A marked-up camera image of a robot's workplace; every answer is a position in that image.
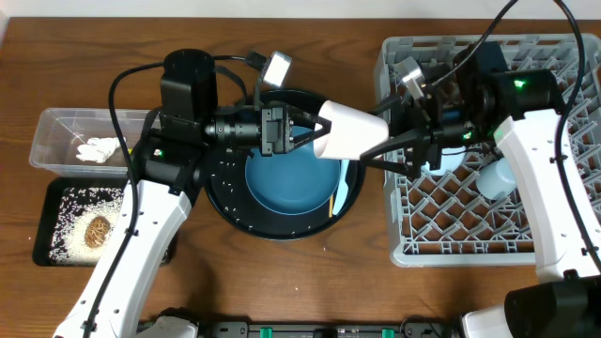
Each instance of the white wall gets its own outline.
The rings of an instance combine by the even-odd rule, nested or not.
[[[8,16],[237,18],[493,18],[508,0],[0,0]],[[601,19],[601,0],[564,0]],[[560,19],[553,0],[521,0],[514,19]]]

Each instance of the walnut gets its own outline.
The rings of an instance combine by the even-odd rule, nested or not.
[[[85,230],[85,244],[93,249],[100,247],[110,229],[111,224],[104,217],[96,217]]]

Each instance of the clear plastic container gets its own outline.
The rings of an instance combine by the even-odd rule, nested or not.
[[[119,126],[132,148],[140,138],[147,110],[117,110]],[[157,119],[153,127],[160,126]],[[105,162],[81,161],[77,146],[92,137],[116,137],[107,109],[49,108],[39,118],[29,163],[62,177],[125,177],[120,149]]]

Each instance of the white tissue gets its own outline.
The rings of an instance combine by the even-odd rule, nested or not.
[[[388,124],[377,116],[330,100],[321,106],[319,116],[331,121],[330,133],[313,142],[319,159],[358,160],[362,153],[388,140]],[[321,128],[316,124],[316,131]]]
[[[119,148],[119,140],[116,137],[97,138],[92,137],[87,140],[85,145],[80,145],[77,150],[80,152],[75,155],[81,161],[94,161],[96,163],[105,163]]]

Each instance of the plastic container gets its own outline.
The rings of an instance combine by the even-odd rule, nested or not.
[[[396,65],[409,56],[428,68],[450,65],[480,36],[387,38],[374,69],[378,101],[402,91]],[[601,219],[601,87],[596,73],[601,41],[583,35],[586,63],[582,87],[568,118],[572,152],[593,210]],[[550,69],[565,100],[574,90],[578,49],[571,34],[497,35],[509,69]],[[449,89],[448,102],[460,100]],[[390,119],[390,112],[383,117]],[[404,161],[403,151],[384,155]],[[386,172],[384,208],[391,260],[400,267],[503,266],[534,264],[532,235],[517,190],[497,201],[476,190],[476,179],[494,157],[468,152],[459,167],[442,177],[409,180]]]
[[[140,138],[146,110],[117,110],[119,126],[128,148]],[[153,127],[160,126],[159,120]],[[77,146],[92,137],[116,137],[107,109],[49,108],[39,118],[29,163],[62,177],[125,177],[127,168],[121,150],[105,163],[81,161]]]

